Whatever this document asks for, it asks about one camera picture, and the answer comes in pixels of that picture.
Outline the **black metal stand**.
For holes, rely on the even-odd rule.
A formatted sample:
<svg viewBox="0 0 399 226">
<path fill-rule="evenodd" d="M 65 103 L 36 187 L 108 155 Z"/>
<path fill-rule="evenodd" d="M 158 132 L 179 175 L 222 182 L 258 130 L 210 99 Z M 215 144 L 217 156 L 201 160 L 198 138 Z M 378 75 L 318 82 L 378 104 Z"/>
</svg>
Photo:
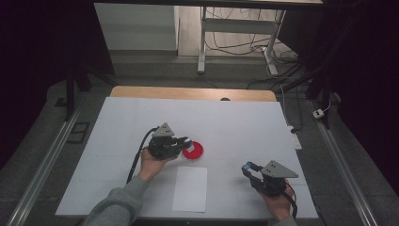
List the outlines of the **black metal stand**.
<svg viewBox="0 0 399 226">
<path fill-rule="evenodd" d="M 111 78 L 107 77 L 104 73 L 94 69 L 87 63 L 79 63 L 76 68 L 66 75 L 66 117 L 65 121 L 68 121 L 75 111 L 75 97 L 74 97 L 74 85 L 77 85 L 80 91 L 89 92 L 91 90 L 91 83 L 88 76 L 92 74 L 100 80 L 104 81 L 107 85 L 112 88 L 117 86 L 118 83 Z"/>
<path fill-rule="evenodd" d="M 309 100 L 315 100 L 318 96 L 321 96 L 322 111 L 324 112 L 324 116 L 320 118 L 320 121 L 327 129 L 329 129 L 328 111 L 331 105 L 331 76 L 327 71 L 327 66 L 320 65 L 313 71 L 306 73 L 295 82 L 283 87 L 280 93 L 284 93 L 290 89 L 296 88 L 309 80 L 311 80 L 311 84 L 305 91 L 305 96 Z"/>
</svg>

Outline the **white desk frame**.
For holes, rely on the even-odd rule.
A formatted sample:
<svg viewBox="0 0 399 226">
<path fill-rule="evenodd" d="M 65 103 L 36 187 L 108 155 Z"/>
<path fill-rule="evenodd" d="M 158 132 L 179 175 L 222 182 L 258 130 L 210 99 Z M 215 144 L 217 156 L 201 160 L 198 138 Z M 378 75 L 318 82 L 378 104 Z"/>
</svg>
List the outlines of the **white desk frame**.
<svg viewBox="0 0 399 226">
<path fill-rule="evenodd" d="M 285 11 L 276 10 L 273 20 L 248 20 L 248 19 L 221 19 L 208 17 L 207 7 L 200 9 L 200 43 L 198 73 L 205 72 L 205 37 L 207 32 L 216 33 L 237 33 L 268 35 L 268 43 L 262 48 L 262 53 L 266 62 L 267 69 L 271 75 L 277 75 L 278 70 L 272 58 L 272 51 L 276 42 L 280 26 L 283 21 Z"/>
</svg>

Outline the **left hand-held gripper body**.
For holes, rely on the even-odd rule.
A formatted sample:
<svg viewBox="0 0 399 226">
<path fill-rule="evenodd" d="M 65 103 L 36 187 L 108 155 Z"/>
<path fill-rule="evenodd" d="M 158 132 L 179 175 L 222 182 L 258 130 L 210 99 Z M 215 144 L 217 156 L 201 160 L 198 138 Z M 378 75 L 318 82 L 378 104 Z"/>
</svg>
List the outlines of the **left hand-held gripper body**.
<svg viewBox="0 0 399 226">
<path fill-rule="evenodd" d="M 165 122 L 155 129 L 149 143 L 151 155 L 157 159 L 168 159 L 180 154 L 179 146 L 183 143 L 177 142 L 174 132 Z"/>
</svg>

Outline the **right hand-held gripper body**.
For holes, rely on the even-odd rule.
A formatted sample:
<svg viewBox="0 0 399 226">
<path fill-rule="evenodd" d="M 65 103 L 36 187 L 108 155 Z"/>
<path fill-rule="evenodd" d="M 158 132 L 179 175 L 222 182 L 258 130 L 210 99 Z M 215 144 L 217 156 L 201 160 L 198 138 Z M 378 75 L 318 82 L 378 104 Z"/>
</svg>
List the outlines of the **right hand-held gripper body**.
<svg viewBox="0 0 399 226">
<path fill-rule="evenodd" d="M 263 179 L 259 183 L 253 183 L 252 187 L 262 192 L 267 197 L 277 197 L 286 189 L 287 178 L 297 178 L 298 174 L 277 161 L 270 161 L 259 172 Z"/>
</svg>

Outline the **round red ink pad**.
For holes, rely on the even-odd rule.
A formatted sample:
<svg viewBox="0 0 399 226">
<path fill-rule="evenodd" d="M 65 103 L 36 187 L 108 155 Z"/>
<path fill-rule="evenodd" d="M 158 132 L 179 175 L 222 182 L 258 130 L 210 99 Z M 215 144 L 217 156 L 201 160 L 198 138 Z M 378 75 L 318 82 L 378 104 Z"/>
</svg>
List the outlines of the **round red ink pad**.
<svg viewBox="0 0 399 226">
<path fill-rule="evenodd" d="M 188 149 L 183 149 L 182 154 L 188 161 L 197 161 L 203 155 L 203 147 L 197 142 L 193 141 L 192 145 Z"/>
</svg>

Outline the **person's left hand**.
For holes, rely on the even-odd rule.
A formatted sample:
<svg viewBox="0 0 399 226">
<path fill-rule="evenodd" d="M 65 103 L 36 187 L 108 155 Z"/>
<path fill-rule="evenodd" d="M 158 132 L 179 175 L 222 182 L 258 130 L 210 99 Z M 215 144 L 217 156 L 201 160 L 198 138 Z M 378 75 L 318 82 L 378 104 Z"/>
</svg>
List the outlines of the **person's left hand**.
<svg viewBox="0 0 399 226">
<path fill-rule="evenodd" d="M 150 183 L 154 177 L 161 172 L 164 165 L 172 160 L 176 159 L 176 156 L 168 159 L 157 159 L 150 154 L 150 151 L 145 148 L 141 152 L 141 165 L 138 176 L 144 181 Z"/>
</svg>

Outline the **person's right hand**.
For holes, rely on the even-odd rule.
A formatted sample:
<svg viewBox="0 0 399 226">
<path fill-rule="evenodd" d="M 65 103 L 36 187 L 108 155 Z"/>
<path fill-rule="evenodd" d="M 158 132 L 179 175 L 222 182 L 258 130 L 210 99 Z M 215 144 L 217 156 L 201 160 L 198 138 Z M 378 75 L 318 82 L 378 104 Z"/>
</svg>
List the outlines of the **person's right hand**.
<svg viewBox="0 0 399 226">
<path fill-rule="evenodd" d="M 277 222 L 284 221 L 291 216 L 291 203 L 285 197 L 267 197 L 262 192 L 259 192 L 259 194 L 263 198 L 269 213 Z"/>
</svg>

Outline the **aluminium floor rail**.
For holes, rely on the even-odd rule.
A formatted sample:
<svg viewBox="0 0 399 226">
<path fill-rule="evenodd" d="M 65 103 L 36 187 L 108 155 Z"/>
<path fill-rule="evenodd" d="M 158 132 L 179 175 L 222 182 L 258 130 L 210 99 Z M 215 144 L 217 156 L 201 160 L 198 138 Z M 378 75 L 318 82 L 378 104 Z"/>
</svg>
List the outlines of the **aluminium floor rail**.
<svg viewBox="0 0 399 226">
<path fill-rule="evenodd" d="M 60 130 L 56 134 L 56 138 L 43 157 L 43 160 L 12 212 L 6 226 L 24 226 L 80 113 L 81 109 L 76 108 L 71 117 L 62 123 Z"/>
<path fill-rule="evenodd" d="M 334 164 L 343 179 L 346 190 L 353 200 L 353 204 L 355 205 L 359 213 L 359 217 L 363 225 L 378 226 L 370 204 L 367 202 L 364 193 L 360 189 L 359 184 L 354 177 L 354 174 L 352 173 L 347 162 L 345 161 L 343 154 L 341 153 L 341 149 L 335 140 L 335 137 L 332 135 L 330 130 L 325 127 L 320 119 L 316 119 L 315 121 L 329 149 L 331 158 L 334 161 Z"/>
</svg>

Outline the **wooden table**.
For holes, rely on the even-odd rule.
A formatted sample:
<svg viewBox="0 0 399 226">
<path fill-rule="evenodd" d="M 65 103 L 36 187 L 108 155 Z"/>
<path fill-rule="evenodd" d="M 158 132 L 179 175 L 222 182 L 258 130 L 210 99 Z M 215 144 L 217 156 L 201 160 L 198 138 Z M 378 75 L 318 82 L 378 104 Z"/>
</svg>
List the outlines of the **wooden table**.
<svg viewBox="0 0 399 226">
<path fill-rule="evenodd" d="M 116 86 L 112 88 L 111 97 L 179 99 L 179 100 L 230 100 L 247 102 L 276 102 L 271 90 L 252 89 L 199 89 L 167 87 L 134 87 Z"/>
</svg>

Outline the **white paper sheet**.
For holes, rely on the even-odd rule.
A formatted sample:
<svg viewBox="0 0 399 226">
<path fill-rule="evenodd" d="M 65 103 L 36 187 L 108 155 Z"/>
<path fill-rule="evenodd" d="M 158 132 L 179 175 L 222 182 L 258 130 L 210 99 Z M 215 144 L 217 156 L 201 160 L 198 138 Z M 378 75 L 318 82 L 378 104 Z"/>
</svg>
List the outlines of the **white paper sheet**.
<svg viewBox="0 0 399 226">
<path fill-rule="evenodd" d="M 178 167 L 172 209 L 204 212 L 207 197 L 207 169 Z"/>
</svg>

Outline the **white table cover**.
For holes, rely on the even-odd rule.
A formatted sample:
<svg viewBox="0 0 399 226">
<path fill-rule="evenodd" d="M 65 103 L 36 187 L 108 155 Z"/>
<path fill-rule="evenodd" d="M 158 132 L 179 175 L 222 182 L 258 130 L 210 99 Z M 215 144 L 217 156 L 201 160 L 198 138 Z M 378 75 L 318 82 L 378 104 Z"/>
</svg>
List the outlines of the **white table cover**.
<svg viewBox="0 0 399 226">
<path fill-rule="evenodd" d="M 298 174 L 290 184 L 299 218 L 317 214 L 279 103 L 116 98 L 104 101 L 67 190 L 56 210 L 83 217 L 114 187 L 125 185 L 142 138 L 167 123 L 177 137 L 190 137 L 204 149 L 190 162 L 166 164 L 148 188 L 142 218 L 267 219 L 263 199 L 242 173 L 248 161 L 275 160 Z M 207 169 L 204 212 L 172 209 L 178 167 Z"/>
</svg>

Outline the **dark curtain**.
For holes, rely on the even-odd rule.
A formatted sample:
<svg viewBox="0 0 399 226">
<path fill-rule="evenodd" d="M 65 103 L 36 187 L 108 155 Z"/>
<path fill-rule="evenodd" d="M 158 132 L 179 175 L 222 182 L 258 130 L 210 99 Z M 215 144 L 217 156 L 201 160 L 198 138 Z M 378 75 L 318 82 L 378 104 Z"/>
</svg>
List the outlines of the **dark curtain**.
<svg viewBox="0 0 399 226">
<path fill-rule="evenodd" d="M 114 68 L 96 0 L 0 0 L 0 170 L 46 103 L 47 90 L 71 76 Z"/>
<path fill-rule="evenodd" d="M 317 68 L 351 16 L 354 26 L 333 58 L 338 112 L 399 195 L 399 0 L 323 0 L 331 11 L 291 11 L 279 39 Z"/>
</svg>

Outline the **white cabinet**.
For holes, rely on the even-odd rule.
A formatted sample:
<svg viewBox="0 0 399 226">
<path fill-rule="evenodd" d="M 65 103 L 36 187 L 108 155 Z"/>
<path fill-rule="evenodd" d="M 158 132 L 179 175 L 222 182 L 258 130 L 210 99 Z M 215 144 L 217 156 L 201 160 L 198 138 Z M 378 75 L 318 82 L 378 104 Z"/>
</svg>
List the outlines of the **white cabinet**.
<svg viewBox="0 0 399 226">
<path fill-rule="evenodd" d="M 109 50 L 178 49 L 178 7 L 110 3 L 94 7 Z"/>
</svg>

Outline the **white power strip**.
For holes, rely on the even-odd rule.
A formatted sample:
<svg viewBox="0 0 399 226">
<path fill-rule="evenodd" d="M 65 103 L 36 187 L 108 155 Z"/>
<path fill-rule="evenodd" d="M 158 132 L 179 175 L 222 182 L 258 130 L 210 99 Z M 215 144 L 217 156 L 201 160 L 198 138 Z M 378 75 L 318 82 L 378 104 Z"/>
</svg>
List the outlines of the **white power strip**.
<svg viewBox="0 0 399 226">
<path fill-rule="evenodd" d="M 288 126 L 288 131 L 290 132 L 290 135 L 292 136 L 292 140 L 293 140 L 293 145 L 294 148 L 298 151 L 302 149 L 302 145 L 299 141 L 299 138 L 296 134 L 295 128 L 293 126 Z"/>
</svg>

